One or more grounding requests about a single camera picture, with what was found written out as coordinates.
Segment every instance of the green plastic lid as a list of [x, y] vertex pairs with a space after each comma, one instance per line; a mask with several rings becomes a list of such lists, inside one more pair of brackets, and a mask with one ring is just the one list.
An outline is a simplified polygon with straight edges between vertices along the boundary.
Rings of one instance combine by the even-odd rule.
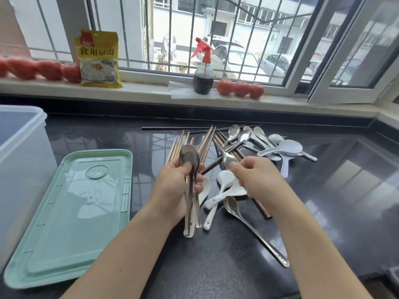
[[67, 155], [4, 271], [25, 289], [80, 277], [129, 222], [132, 153]]

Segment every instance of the packaged noodle bag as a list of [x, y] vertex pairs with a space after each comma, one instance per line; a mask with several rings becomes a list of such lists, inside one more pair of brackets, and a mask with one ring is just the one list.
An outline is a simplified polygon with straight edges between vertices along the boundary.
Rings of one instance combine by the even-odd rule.
[[83, 85], [122, 87], [118, 72], [116, 32], [82, 30], [75, 44]]

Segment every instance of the person's right hand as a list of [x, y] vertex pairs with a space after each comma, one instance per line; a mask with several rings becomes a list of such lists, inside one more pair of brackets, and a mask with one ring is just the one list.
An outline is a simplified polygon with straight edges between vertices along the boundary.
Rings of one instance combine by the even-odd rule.
[[276, 166], [266, 157], [247, 156], [240, 164], [231, 163], [230, 169], [240, 185], [247, 190], [248, 197], [262, 202], [273, 215], [297, 198]]

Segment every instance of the hand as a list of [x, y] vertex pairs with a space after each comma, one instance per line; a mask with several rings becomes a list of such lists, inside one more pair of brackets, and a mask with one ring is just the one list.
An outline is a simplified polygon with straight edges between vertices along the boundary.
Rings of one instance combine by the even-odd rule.
[[[179, 164], [179, 158], [175, 157], [166, 166], [164, 166], [156, 177], [156, 182], [152, 189], [150, 203], [161, 216], [165, 217], [172, 227], [186, 214], [186, 202], [184, 192], [186, 191], [185, 177], [190, 173], [192, 164], [186, 162], [182, 167]], [[204, 170], [205, 165], [200, 164], [198, 171]], [[201, 193], [203, 185], [201, 174], [197, 174], [194, 191]]]
[[230, 169], [247, 190], [248, 197], [261, 201], [271, 215], [277, 209], [287, 207], [293, 199], [292, 194], [297, 198], [276, 166], [266, 157], [248, 156], [240, 164], [231, 163]]

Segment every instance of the person's left hand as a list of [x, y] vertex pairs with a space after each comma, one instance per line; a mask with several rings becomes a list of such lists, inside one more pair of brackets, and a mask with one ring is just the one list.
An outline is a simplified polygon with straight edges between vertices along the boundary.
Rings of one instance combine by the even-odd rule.
[[[191, 167], [192, 165], [189, 162], [180, 167], [179, 158], [175, 157], [159, 171], [152, 189], [150, 197], [152, 207], [156, 208], [161, 216], [170, 221], [172, 227], [176, 226], [186, 214], [186, 202], [184, 200], [184, 192], [186, 190], [185, 177], [189, 175]], [[198, 171], [202, 171], [204, 168], [205, 165], [200, 163]], [[197, 184], [194, 186], [195, 192], [202, 192], [203, 185], [200, 184], [202, 181], [203, 177], [198, 173]]]

